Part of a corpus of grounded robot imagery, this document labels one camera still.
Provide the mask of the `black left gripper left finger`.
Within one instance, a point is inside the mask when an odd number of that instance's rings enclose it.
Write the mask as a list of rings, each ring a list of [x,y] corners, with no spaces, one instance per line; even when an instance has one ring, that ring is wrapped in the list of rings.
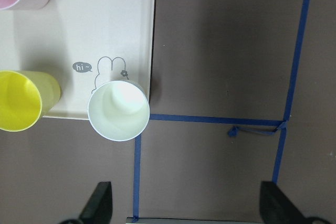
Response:
[[[113,213],[111,182],[99,182],[78,218],[60,223],[110,223]]]

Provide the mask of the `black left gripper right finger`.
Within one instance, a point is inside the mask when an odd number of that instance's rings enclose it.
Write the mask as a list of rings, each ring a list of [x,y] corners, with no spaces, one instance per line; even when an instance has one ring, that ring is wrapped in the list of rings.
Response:
[[[264,223],[328,223],[319,217],[305,217],[273,182],[262,181],[259,213]]]

